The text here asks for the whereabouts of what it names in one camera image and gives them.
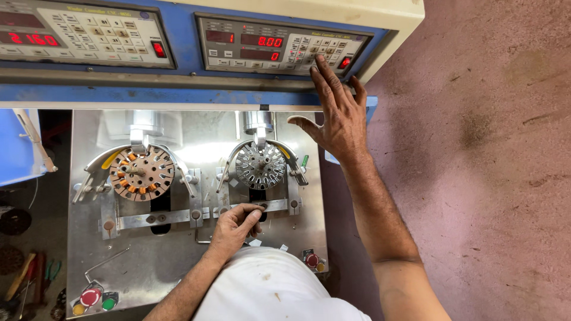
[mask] white paper piece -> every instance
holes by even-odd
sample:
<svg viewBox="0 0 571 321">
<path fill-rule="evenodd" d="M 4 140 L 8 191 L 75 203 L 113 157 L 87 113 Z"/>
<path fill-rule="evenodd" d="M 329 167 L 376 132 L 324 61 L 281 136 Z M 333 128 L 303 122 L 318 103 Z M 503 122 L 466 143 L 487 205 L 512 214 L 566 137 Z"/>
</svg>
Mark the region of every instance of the white paper piece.
<svg viewBox="0 0 571 321">
<path fill-rule="evenodd" d="M 254 239 L 254 240 L 250 241 L 248 244 L 250 246 L 260 246 L 261 243 L 262 243 L 261 240 Z"/>
<path fill-rule="evenodd" d="M 238 185 L 238 181 L 235 178 L 232 178 L 228 184 L 232 185 L 232 187 L 236 187 L 236 185 Z"/>
</svg>

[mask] forearm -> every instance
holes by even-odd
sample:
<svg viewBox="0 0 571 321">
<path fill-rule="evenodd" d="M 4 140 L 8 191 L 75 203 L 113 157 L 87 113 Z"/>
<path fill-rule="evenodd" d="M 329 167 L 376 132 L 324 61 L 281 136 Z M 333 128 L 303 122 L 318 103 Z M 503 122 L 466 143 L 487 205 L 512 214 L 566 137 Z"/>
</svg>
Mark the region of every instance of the forearm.
<svg viewBox="0 0 571 321">
<path fill-rule="evenodd" d="M 351 198 L 357 230 L 372 262 L 420 262 L 418 249 L 369 153 L 341 165 Z"/>
<path fill-rule="evenodd" d="M 144 320 L 190 320 L 223 265 L 206 253 Z"/>
</svg>

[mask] man's right hand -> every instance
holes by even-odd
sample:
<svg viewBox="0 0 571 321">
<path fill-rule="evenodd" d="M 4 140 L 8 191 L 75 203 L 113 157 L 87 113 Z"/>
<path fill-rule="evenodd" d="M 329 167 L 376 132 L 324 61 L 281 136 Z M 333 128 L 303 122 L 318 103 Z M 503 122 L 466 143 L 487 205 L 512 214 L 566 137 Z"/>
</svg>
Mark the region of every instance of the man's right hand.
<svg viewBox="0 0 571 321">
<path fill-rule="evenodd" d="M 323 126 L 302 116 L 291 116 L 287 122 L 301 127 L 342 166 L 351 165 L 368 155 L 367 92 L 357 78 L 351 76 L 349 83 L 356 93 L 353 98 L 349 87 L 341 84 L 321 54 L 315 57 L 315 61 L 319 70 L 311 67 L 309 73 L 323 106 Z"/>
</svg>

